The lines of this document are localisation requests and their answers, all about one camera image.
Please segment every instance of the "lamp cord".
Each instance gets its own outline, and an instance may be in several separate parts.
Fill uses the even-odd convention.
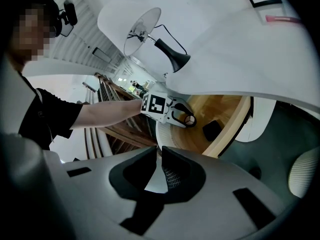
[[[177,42],[177,44],[184,50],[185,54],[188,54],[187,51],[186,51],[186,49],[177,41],[177,39],[175,39],[175,38],[172,36],[172,34],[170,34],[169,30],[166,28],[165,25],[161,24],[161,25],[155,26],[154,28],[156,29],[156,28],[159,28],[159,27],[161,27],[161,26],[163,26],[163,27],[165,28],[165,30],[168,32],[168,34],[169,34],[169,35]]]

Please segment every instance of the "black lamp base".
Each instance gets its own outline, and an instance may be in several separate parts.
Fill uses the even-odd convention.
[[[180,69],[182,69],[191,58],[191,56],[188,54],[182,54],[182,53],[176,52],[175,50],[171,49],[161,39],[158,39],[154,43],[154,46],[158,47],[161,51],[164,52],[165,55],[167,55],[167,57],[171,61],[174,73],[179,71]]]

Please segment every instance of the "black slot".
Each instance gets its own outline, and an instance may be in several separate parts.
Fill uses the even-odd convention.
[[[74,176],[78,176],[81,174],[85,174],[91,172],[91,169],[89,169],[88,167],[82,167],[79,169],[75,169],[75,170],[69,170],[66,173],[70,176],[70,177],[74,177]]]
[[[258,230],[262,229],[276,218],[248,188],[237,189],[233,191],[233,194]]]

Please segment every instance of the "table lamp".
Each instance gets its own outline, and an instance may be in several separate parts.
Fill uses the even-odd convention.
[[[173,72],[177,72],[187,64],[190,55],[176,52],[160,38],[150,35],[160,15],[158,7],[150,9],[137,2],[111,1],[100,11],[98,27],[126,56],[132,55],[150,39],[169,58]]]

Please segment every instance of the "black t-shirt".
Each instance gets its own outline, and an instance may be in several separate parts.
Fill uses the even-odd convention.
[[[66,102],[50,92],[39,89],[42,102],[29,81],[22,76],[28,86],[36,93],[21,123],[19,134],[34,140],[42,149],[50,150],[49,145],[57,135],[69,138],[70,127],[76,121],[83,105]]]

